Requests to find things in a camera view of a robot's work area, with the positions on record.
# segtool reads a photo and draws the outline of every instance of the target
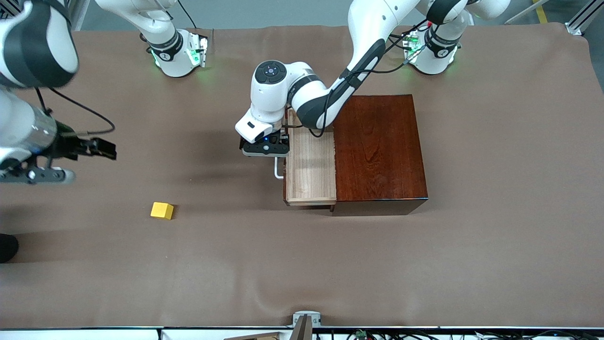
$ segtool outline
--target white robot link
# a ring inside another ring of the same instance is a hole
[[[177,0],[96,0],[104,10],[136,26],[151,47],[156,65],[170,77],[183,77],[205,66],[207,37],[177,30],[167,9]]]
[[[321,130],[329,126],[346,101],[362,85],[391,47],[386,41],[402,19],[417,8],[432,25],[408,32],[402,40],[405,62],[426,74],[441,73],[453,61],[458,42],[470,23],[471,13],[492,19],[510,0],[353,0],[348,26],[353,42],[352,60],[330,86],[304,62],[262,62],[251,86],[251,106],[236,123],[240,148],[248,156],[285,157],[287,135],[281,130],[286,105],[301,126]]]
[[[49,112],[15,96],[13,88],[58,88],[78,70],[65,0],[26,0],[0,21],[0,183],[70,183],[72,171],[52,160],[100,155],[115,160],[115,145],[85,140]],[[38,157],[46,157],[44,167]]]

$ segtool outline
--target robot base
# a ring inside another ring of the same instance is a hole
[[[403,39],[403,46],[408,48],[408,50],[405,50],[405,58],[408,58],[426,44],[424,40],[425,35],[423,34],[424,27],[420,29],[421,30],[410,32],[409,35]],[[424,50],[415,58],[410,60],[409,64],[413,65],[421,73],[428,75],[439,74],[445,71],[447,66],[453,62],[457,48],[458,47],[455,47],[453,52],[449,53],[448,56],[440,58],[434,56],[434,52],[430,49],[424,48]]]
[[[208,50],[208,39],[199,34],[191,33],[187,30],[177,30],[183,38],[183,45],[171,61],[163,58],[169,58],[169,55],[159,53],[155,58],[155,65],[159,67],[166,76],[178,78],[191,73],[196,67],[205,67],[205,59]]]

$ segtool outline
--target floor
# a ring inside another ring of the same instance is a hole
[[[244,0],[181,0],[201,28],[262,28],[285,25],[325,25],[343,26],[347,24],[350,0],[264,0],[258,2]],[[493,21],[476,19],[477,25],[501,25],[503,22],[527,8],[531,0],[512,0],[506,12]],[[549,22],[569,21],[586,3],[586,0],[552,0],[544,5],[545,16]],[[170,10],[177,27],[191,26],[181,8]],[[422,15],[411,12],[403,21],[410,25],[422,20]],[[517,20],[516,24],[538,24],[539,18],[534,11]],[[125,20],[103,11],[95,1],[84,17],[82,30],[133,30]],[[591,24],[585,37],[590,42],[591,58],[600,84],[604,87],[604,14]]]

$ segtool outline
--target table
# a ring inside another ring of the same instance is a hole
[[[414,96],[430,199],[406,217],[286,207],[272,159],[237,149],[255,66],[304,60],[330,82],[345,27],[217,30],[211,67],[185,79],[136,32],[75,42],[64,92],[117,124],[118,161],[0,188],[0,232],[21,242],[0,266],[0,327],[276,325],[301,309],[331,325],[602,325],[604,96],[563,25],[469,27],[445,74],[367,79],[358,94]],[[151,219],[154,201],[175,219]]]

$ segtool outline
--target black cable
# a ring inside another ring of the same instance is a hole
[[[492,333],[492,332],[484,332],[483,335],[490,335],[490,336],[494,336],[494,338],[487,338],[487,339],[500,339],[500,340],[512,340],[512,339],[522,339],[522,337],[514,337],[512,335],[501,335],[501,334],[497,334],[497,333]]]
[[[329,93],[327,93],[327,98],[325,98],[325,105],[323,106],[323,127],[321,128],[321,132],[319,132],[319,134],[315,134],[314,131],[312,131],[312,129],[308,129],[308,131],[310,131],[310,134],[315,137],[315,138],[321,138],[323,136],[323,134],[325,133],[325,129],[327,128],[327,110],[329,109],[329,99],[331,98],[333,92],[335,91],[334,88],[332,88],[331,90],[329,90]]]
[[[401,46],[399,44],[395,44],[394,41],[392,40],[392,37],[388,37],[388,40],[396,47],[400,48],[401,50],[405,50],[405,51],[411,51],[411,47],[406,47],[406,46]]]
[[[191,20],[191,23],[193,24],[193,28],[199,28],[199,27],[197,27],[197,25],[195,24],[195,21],[193,21],[193,18],[191,18],[191,16],[189,15],[189,13],[185,9],[185,7],[182,5],[181,0],[178,0],[178,4],[181,6],[181,8],[185,12],[185,14],[189,17],[189,20]]]
[[[426,332],[424,332],[422,330],[407,330],[407,331],[410,332],[410,333],[415,333],[417,335],[426,337],[426,338],[428,338],[430,340],[439,340],[438,338],[436,338],[434,336],[431,336],[431,335],[427,334]]]
[[[54,92],[55,94],[57,94],[59,97],[71,102],[72,104],[75,104],[81,108],[83,108],[84,110],[92,113],[93,115],[101,118],[102,120],[104,120],[105,122],[107,122],[107,124],[109,124],[111,127],[109,129],[106,130],[99,130],[99,131],[85,131],[85,132],[74,132],[75,136],[80,136],[80,135],[86,135],[86,136],[90,136],[90,135],[100,135],[100,134],[108,134],[111,132],[115,131],[115,124],[113,124],[113,122],[111,122],[109,119],[107,119],[105,116],[103,116],[102,114],[94,111],[93,109],[76,102],[75,100],[73,100],[72,98],[69,98],[68,96],[62,94],[61,92],[58,92],[57,90],[55,90],[54,88],[49,87],[49,90],[51,90],[52,92]]]
[[[413,334],[403,334],[403,335],[405,335],[405,336],[403,336],[401,339],[405,339],[405,338],[409,337],[409,338],[414,338],[415,340],[424,340],[424,339],[420,338],[419,336],[416,336],[416,335],[413,335]]]
[[[583,10],[582,10],[582,11],[580,11],[580,12],[579,12],[577,15],[575,15],[574,20],[573,20],[573,21],[571,21],[571,22],[569,22],[569,23],[568,23],[568,25],[569,25],[569,26],[574,26],[574,23],[575,23],[575,22],[576,22],[576,21],[577,21],[579,18],[581,18],[581,16],[583,16],[583,14],[585,14],[585,12],[586,12],[586,11],[588,11],[588,10],[590,9],[590,7],[591,7],[592,5],[594,5],[596,2],[597,2],[597,0],[592,0],[592,1],[591,1],[591,2],[588,4],[588,5],[584,6],[584,7],[583,7]]]
[[[581,336],[577,336],[577,335],[574,335],[572,333],[568,333],[568,332],[564,332],[564,331],[560,331],[560,330],[546,330],[543,333],[539,333],[537,335],[529,336],[529,337],[526,337],[526,338],[523,338],[523,339],[532,340],[532,339],[537,338],[538,336],[544,336],[544,335],[546,335],[548,333],[555,333],[556,335],[558,335],[558,334],[565,335],[565,336],[568,336],[568,337],[573,338],[575,340],[582,340],[583,339],[583,337],[581,337]]]
[[[376,332],[377,335],[381,336],[384,340],[388,340],[388,338],[386,338],[386,336],[388,336],[387,334],[384,334],[382,332]]]
[[[46,114],[47,116],[50,116],[50,112],[52,112],[52,110],[49,110],[46,107],[46,104],[44,104],[44,98],[42,98],[42,93],[40,92],[40,89],[37,87],[35,89],[36,89],[36,94],[38,95],[38,100],[40,100],[40,106],[42,107],[44,114]]]
[[[434,33],[432,34],[432,37],[430,38],[429,41],[426,42],[426,44],[424,46],[422,46],[418,51],[423,50],[424,48],[426,48],[426,46],[434,39],[434,36],[436,35],[436,32],[439,30],[440,26],[437,26],[436,29],[434,30]],[[360,71],[355,71],[355,72],[351,72],[349,75],[351,74],[356,74],[356,73],[364,73],[364,72],[368,72],[368,73],[377,73],[377,74],[385,74],[385,73],[392,73],[392,72],[396,72],[399,69],[401,69],[403,66],[407,65],[412,58],[407,57],[405,60],[403,60],[403,62],[396,68],[393,68],[392,70],[388,70],[388,71],[375,71],[375,70],[360,70]]]
[[[147,41],[147,38],[145,38],[145,36],[143,35],[143,33],[140,33],[140,34],[138,35],[138,37],[139,37],[139,38],[140,38],[142,41],[146,42],[147,44],[149,43],[149,42]],[[151,53],[151,45],[147,46],[147,48],[145,49],[145,52],[147,52],[147,53],[149,53],[149,54]]]
[[[396,39],[395,45],[398,44],[401,40],[403,40],[405,38],[405,36],[407,36],[409,33],[413,32],[414,30],[418,29],[421,25],[425,24],[427,21],[428,21],[427,19],[424,19],[419,24],[411,27],[410,30],[401,33],[400,36],[398,37],[398,39]],[[386,51],[384,52],[384,54],[388,53],[388,51],[390,51],[395,45],[390,45],[388,48],[386,48]]]
[[[292,108],[293,107],[290,104],[287,104],[285,106],[285,111],[287,112],[287,111],[289,111],[289,109],[292,109]],[[282,128],[289,128],[289,129],[299,129],[299,128],[303,128],[304,125],[287,125],[287,124],[285,124],[285,125],[283,125],[281,127]]]

